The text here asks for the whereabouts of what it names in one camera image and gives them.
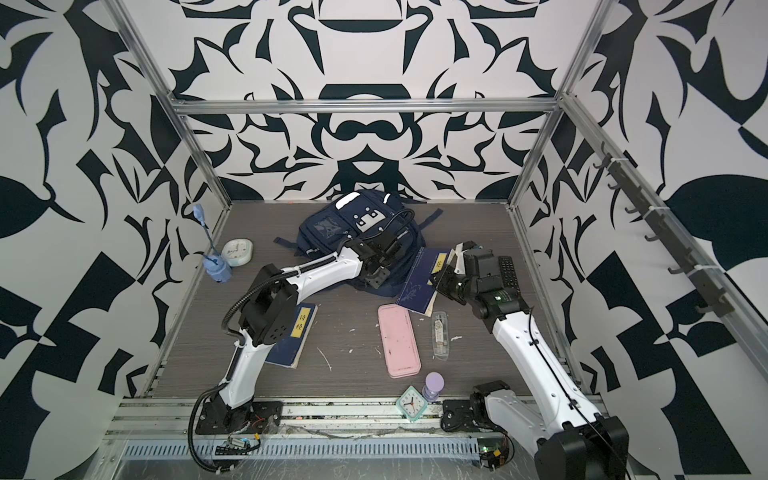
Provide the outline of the navy blue student backpack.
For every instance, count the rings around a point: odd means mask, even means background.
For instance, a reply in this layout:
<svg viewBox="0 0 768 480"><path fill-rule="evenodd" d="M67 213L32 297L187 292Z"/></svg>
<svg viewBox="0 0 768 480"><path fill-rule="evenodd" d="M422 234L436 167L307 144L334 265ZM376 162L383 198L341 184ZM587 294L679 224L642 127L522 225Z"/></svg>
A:
<svg viewBox="0 0 768 480"><path fill-rule="evenodd" d="M351 280L349 284L374 295L396 297L405 286L419 251L426 246L422 231L442 213L437 209L418 223L399 194L358 190L310 215L299 226L294 242L281 237L275 238L274 242L297 256L318 259L341 246L352 246L355 240L371 241L373 248L382 252L385 242L394 239L399 246L394 251L394 258L384 262L389 276L381 285L375 288L363 278Z"/></svg>

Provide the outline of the blue book yellow label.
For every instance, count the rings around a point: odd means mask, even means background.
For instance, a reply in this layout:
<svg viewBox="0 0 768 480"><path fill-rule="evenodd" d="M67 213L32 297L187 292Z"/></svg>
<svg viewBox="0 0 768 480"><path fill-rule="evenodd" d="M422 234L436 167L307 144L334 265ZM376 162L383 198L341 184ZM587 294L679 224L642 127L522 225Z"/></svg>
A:
<svg viewBox="0 0 768 480"><path fill-rule="evenodd" d="M271 349L266 358L267 364L289 369L298 367L317 311L318 306L313 303L301 303L296 307L288 333Z"/></svg>
<svg viewBox="0 0 768 480"><path fill-rule="evenodd" d="M443 268L449 252L440 248L420 249L396 302L398 306L417 314L432 315L437 293L431 276Z"/></svg>

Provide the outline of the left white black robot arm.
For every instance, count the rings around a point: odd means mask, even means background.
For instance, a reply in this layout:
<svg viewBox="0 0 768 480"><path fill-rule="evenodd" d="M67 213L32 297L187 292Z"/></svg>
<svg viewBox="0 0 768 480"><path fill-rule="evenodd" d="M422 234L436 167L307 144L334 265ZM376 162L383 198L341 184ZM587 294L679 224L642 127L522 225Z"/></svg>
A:
<svg viewBox="0 0 768 480"><path fill-rule="evenodd" d="M400 240L382 231L367 239L347 239L336 251L303 265L263 267L222 320L222 330L236 339L235 350L223 379L200 395L190 429L221 434L254 423L258 377L273 347L291 333L299 304L349 280L378 289L402 256Z"/></svg>

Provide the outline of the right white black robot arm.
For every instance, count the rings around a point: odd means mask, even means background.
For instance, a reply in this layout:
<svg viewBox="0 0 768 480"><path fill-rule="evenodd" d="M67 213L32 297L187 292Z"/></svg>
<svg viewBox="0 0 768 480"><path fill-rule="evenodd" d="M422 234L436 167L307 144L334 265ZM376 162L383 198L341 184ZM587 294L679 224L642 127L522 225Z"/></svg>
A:
<svg viewBox="0 0 768 480"><path fill-rule="evenodd" d="M576 386L542 337L533 309L508 285L490 249L457 244L431 281L442 296L468 305L504 348L528 386L535 407L508 387L482 386L490 423L532 457L541 479L626 479L629 434Z"/></svg>

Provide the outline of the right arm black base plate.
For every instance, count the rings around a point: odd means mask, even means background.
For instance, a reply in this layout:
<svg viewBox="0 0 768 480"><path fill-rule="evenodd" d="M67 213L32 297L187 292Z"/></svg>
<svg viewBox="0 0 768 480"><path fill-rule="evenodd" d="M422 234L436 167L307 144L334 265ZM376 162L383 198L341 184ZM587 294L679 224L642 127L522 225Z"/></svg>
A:
<svg viewBox="0 0 768 480"><path fill-rule="evenodd" d="M484 427L481 404L469 400L444 400L440 428L445 432L479 432Z"/></svg>

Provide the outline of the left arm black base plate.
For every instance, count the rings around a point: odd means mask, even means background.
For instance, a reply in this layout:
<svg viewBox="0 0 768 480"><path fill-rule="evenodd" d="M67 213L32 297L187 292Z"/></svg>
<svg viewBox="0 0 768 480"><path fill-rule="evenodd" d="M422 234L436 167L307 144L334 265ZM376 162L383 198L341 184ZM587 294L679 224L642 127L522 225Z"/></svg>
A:
<svg viewBox="0 0 768 480"><path fill-rule="evenodd" d="M197 435L263 434L281 422L283 403L251 401L237 408L226 406L220 397L206 400L194 427Z"/></svg>

